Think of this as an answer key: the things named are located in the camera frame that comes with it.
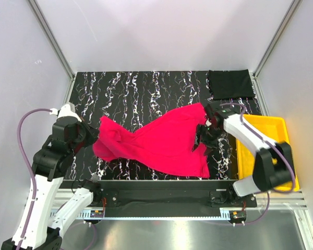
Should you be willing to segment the pink t shirt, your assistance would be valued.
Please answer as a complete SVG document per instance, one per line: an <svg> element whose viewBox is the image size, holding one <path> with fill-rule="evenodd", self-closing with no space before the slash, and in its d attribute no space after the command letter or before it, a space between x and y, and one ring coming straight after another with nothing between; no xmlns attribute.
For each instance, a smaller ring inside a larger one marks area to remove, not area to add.
<svg viewBox="0 0 313 250"><path fill-rule="evenodd" d="M103 116L93 152L104 161L131 159L165 174L209 178L206 146L193 148L196 127L205 123L205 116L201 103L187 105L168 111L135 132Z"/></svg>

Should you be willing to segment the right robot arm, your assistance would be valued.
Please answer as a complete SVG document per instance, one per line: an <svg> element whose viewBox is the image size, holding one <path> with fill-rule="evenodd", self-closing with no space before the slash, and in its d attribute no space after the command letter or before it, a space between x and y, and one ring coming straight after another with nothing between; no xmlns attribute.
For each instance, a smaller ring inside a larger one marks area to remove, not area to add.
<svg viewBox="0 0 313 250"><path fill-rule="evenodd" d="M246 107L237 112L234 104L208 104L205 123L196 127L193 150L201 144L209 155L216 147L217 139L228 133L238 139L253 155L254 169L248 177L235 181L222 195L220 203L235 204L245 197L262 192L276 191L277 187L290 182L289 192L296 187L292 149L289 143L278 143L264 135L244 117Z"/></svg>

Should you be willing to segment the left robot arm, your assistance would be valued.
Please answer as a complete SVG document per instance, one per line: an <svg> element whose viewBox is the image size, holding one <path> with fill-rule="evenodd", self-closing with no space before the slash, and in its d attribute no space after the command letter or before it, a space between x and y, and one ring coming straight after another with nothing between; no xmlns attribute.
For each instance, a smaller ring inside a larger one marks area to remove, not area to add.
<svg viewBox="0 0 313 250"><path fill-rule="evenodd" d="M2 249L60 249L68 228L89 205L101 202L100 184L83 180L72 198L51 216L54 198L80 149L96 142L99 131L74 116L57 118L52 134L34 155L31 187L20 225Z"/></svg>

